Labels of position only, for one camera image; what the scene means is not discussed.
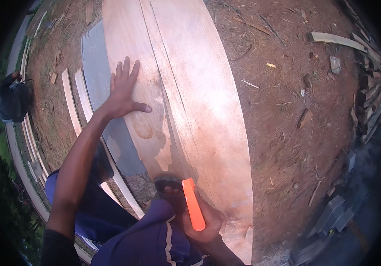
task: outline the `orange handle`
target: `orange handle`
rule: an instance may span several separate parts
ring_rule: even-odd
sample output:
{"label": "orange handle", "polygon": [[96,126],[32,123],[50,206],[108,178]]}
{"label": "orange handle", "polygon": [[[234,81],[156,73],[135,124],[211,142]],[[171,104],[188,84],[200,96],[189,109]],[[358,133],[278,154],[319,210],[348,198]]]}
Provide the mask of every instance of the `orange handle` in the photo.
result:
{"label": "orange handle", "polygon": [[192,222],[192,227],[196,231],[202,231],[205,229],[205,220],[202,216],[201,209],[199,208],[198,201],[195,196],[195,183],[192,178],[182,180],[182,186],[184,191],[184,196],[186,198],[186,203],[188,204],[190,221]]}

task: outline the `blue shorts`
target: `blue shorts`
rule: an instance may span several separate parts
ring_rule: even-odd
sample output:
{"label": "blue shorts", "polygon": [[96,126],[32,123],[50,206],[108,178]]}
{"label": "blue shorts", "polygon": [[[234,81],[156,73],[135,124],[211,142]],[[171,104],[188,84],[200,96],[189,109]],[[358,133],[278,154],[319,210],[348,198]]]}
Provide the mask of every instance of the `blue shorts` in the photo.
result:
{"label": "blue shorts", "polygon": [[[175,211],[166,200],[155,199],[145,216],[137,221],[100,187],[95,163],[89,173],[75,231],[98,250],[92,265],[209,265],[175,223]],[[46,194],[53,202],[58,171],[46,182]]]}

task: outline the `hand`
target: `hand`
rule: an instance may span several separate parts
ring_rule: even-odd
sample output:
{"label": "hand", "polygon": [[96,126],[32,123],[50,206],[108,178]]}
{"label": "hand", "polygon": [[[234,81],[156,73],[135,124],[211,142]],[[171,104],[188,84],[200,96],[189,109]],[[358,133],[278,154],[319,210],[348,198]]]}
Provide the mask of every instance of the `hand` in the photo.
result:
{"label": "hand", "polygon": [[106,101],[100,107],[104,110],[104,114],[109,119],[123,117],[124,115],[133,111],[141,111],[146,113],[150,113],[152,111],[150,106],[131,100],[131,91],[133,90],[134,84],[136,83],[139,69],[140,62],[136,60],[133,70],[129,76],[130,59],[125,57],[124,67],[122,62],[118,62],[118,65],[116,66],[116,73],[112,73],[111,76],[111,93],[108,99],[106,99]]}
{"label": "hand", "polygon": [[196,231],[192,227],[190,221],[189,211],[185,210],[182,215],[183,231],[184,233],[199,242],[211,242],[219,237],[221,226],[223,225],[224,214],[221,211],[216,210],[208,204],[203,198],[201,198],[198,189],[195,189],[195,196],[198,200],[199,208],[201,208],[202,215],[205,220],[205,229],[202,231]]}
{"label": "hand", "polygon": [[15,72],[13,72],[13,74],[12,74],[12,78],[13,78],[14,80],[21,81],[21,79],[22,79],[22,75],[19,74],[19,71],[15,71]]}

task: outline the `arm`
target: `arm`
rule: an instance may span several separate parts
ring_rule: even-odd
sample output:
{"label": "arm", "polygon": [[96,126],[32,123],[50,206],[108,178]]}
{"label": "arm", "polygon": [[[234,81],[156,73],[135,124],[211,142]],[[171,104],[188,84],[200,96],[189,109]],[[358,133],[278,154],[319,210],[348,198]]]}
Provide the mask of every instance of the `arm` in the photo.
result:
{"label": "arm", "polygon": [[123,117],[132,111],[151,111],[146,104],[131,100],[139,67],[139,61],[136,61],[129,76],[129,58],[125,58],[124,67],[122,62],[118,63],[116,74],[111,77],[110,96],[93,113],[60,168],[46,228],[61,233],[71,241],[74,240],[75,215],[87,184],[91,161],[106,125],[111,119]]}
{"label": "arm", "polygon": [[3,79],[3,81],[0,83],[0,93],[6,91],[9,89],[9,86],[12,84],[14,80],[20,81],[22,79],[22,76],[19,74],[19,71],[15,71],[12,74],[8,75]]}
{"label": "arm", "polygon": [[195,231],[192,228],[189,211],[186,210],[182,215],[184,233],[209,254],[215,265],[243,266],[244,263],[226,246],[219,234],[224,215],[201,198],[197,190],[195,190],[195,196],[204,216],[206,227],[202,231]]}

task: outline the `tree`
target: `tree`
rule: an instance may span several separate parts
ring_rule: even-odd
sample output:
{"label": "tree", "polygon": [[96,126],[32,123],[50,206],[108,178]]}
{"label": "tree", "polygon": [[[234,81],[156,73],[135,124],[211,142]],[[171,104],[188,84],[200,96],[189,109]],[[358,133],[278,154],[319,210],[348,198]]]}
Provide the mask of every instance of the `tree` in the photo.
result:
{"label": "tree", "polygon": [[34,209],[21,200],[20,191],[9,178],[7,163],[0,156],[0,222],[7,236],[33,265],[39,261],[41,234],[34,231],[32,214]]}

